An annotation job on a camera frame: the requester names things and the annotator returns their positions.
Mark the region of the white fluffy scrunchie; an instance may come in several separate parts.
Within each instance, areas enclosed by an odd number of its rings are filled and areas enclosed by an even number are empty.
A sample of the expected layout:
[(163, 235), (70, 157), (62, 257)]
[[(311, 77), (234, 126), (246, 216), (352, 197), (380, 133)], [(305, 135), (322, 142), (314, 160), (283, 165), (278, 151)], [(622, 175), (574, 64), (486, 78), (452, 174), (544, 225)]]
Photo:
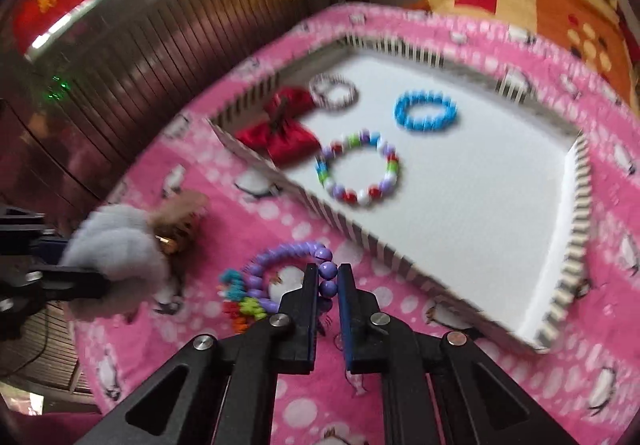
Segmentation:
[(107, 205), (93, 211), (70, 237), (62, 266), (94, 269), (111, 287), (98, 300), (67, 303), (77, 321), (132, 315), (139, 305), (162, 290), (169, 264), (158, 248), (148, 213), (128, 205)]

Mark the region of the pink penguin quilt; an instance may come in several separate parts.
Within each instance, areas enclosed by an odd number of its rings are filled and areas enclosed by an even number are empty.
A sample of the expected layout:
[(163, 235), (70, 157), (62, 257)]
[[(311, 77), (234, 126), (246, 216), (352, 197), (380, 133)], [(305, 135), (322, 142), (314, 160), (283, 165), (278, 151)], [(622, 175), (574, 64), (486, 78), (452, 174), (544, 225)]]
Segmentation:
[(102, 413), (119, 402), (200, 333), (228, 337), (241, 326), (219, 285), (259, 251), (318, 240), (354, 268), (361, 286), (393, 315), (431, 335), (444, 314), (424, 290), (370, 257), (288, 196), (243, 193), (245, 166), (224, 149), (208, 118), (236, 93), (321, 42), (343, 34), (406, 39), (468, 63), (488, 75), (523, 75), (544, 105), (588, 135), (592, 221), (588, 280), (553, 351), (516, 357), (489, 340), (482, 349), (583, 444), (634, 444), (639, 439), (639, 120), (612, 81), (575, 49), (492, 20), (431, 16), (370, 4), (335, 5), (298, 24), (270, 48), (244, 61), (169, 124), (113, 192), (113, 202), (149, 209), (169, 172), (210, 200), (186, 270), (182, 306), (174, 315), (155, 304), (132, 318), (75, 323), (80, 365)]

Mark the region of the red satin bow clip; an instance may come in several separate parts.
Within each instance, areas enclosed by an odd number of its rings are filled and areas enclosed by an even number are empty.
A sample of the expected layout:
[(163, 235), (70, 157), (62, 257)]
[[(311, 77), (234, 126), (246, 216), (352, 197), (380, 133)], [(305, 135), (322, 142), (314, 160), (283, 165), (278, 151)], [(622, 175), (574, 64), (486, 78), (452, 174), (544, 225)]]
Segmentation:
[(294, 165), (320, 150), (316, 135), (299, 122), (300, 116), (315, 108), (314, 99), (307, 89), (281, 88), (265, 105), (266, 118), (240, 130), (235, 137), (279, 168)]

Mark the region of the striped shallow box tray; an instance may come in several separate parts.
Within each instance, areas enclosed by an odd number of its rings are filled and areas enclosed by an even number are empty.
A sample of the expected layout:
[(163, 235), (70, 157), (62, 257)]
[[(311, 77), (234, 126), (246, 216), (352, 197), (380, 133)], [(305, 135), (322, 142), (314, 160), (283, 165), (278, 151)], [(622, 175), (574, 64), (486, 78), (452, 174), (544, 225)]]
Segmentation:
[[(331, 143), (370, 131), (399, 155), (394, 194), (349, 207), (310, 161), (282, 169), (236, 137), (274, 91), (329, 72), (356, 84), (343, 113), (303, 120)], [(260, 78), (214, 113), (220, 142), (462, 321), (546, 353), (584, 278), (591, 211), (585, 135), (516, 75), (483, 74), (400, 39), (344, 35)]]

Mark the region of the orange yellow folded blanket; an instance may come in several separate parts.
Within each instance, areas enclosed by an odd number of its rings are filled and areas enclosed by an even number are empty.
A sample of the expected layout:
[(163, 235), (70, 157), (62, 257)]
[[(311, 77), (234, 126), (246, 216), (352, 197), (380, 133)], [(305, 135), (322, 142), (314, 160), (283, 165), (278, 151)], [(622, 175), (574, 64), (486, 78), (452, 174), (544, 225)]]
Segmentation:
[(500, 22), (567, 49), (639, 111), (639, 45), (618, 0), (416, 0), (412, 10)]

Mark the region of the leopard brown bow scrunchie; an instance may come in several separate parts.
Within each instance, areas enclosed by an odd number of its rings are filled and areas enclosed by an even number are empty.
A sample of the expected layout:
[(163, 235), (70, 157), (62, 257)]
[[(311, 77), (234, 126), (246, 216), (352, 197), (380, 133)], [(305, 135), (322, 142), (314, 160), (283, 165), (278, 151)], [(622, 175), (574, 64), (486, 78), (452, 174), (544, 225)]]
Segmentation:
[(149, 213), (148, 224), (177, 283), (183, 283), (188, 253), (208, 205), (209, 198), (204, 193), (184, 190), (165, 198)]

